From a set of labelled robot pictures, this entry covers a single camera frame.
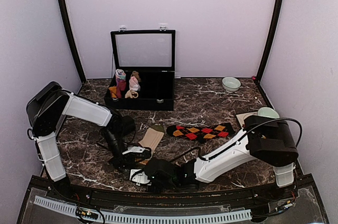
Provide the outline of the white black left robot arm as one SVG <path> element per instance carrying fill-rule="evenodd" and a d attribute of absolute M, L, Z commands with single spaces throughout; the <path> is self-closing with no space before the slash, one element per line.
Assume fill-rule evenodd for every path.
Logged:
<path fill-rule="evenodd" d="M 31 126 L 27 135 L 35 141 L 47 174 L 56 182 L 53 191 L 63 201 L 74 197 L 74 188 L 63 181 L 67 174 L 57 147 L 57 125 L 63 116 L 81 119 L 101 127 L 113 155 L 113 166 L 124 170 L 131 165 L 131 158 L 124 153 L 126 144 L 123 141 L 128 129 L 134 124 L 131 117 L 122 116 L 113 108 L 69 92 L 55 81 L 46 85 L 28 102 L 26 112 Z"/>

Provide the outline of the black argyle orange red sock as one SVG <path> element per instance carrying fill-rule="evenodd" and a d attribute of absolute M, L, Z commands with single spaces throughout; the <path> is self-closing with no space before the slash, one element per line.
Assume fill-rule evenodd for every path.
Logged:
<path fill-rule="evenodd" d="M 230 123 L 207 127 L 171 125 L 166 129 L 166 132 L 169 136 L 199 143 L 205 143 L 210 139 L 226 138 L 235 134 Z"/>

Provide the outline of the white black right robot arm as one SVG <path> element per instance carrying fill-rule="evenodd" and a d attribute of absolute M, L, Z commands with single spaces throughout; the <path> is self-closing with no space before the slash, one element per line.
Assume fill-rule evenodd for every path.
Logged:
<path fill-rule="evenodd" d="M 289 122 L 301 125 L 293 118 L 250 116 L 245 119 L 243 129 L 213 152 L 181 166 L 152 158 L 144 167 L 144 175 L 152 186 L 187 190 L 199 183 L 211 183 L 242 164 L 260 160 L 273 167 L 276 183 L 270 187 L 269 194 L 280 200 L 294 183 L 293 170 L 298 159 L 299 140 L 293 139 Z"/>

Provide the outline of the striped beige maroon sock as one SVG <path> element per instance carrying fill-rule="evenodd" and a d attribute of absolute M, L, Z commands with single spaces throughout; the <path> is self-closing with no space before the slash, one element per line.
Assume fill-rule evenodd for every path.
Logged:
<path fill-rule="evenodd" d="M 148 147 L 151 149 L 151 157 L 153 156 L 155 149 L 160 143 L 165 134 L 164 127 L 161 125 L 153 125 L 148 128 L 143 139 L 137 143 L 140 147 Z"/>

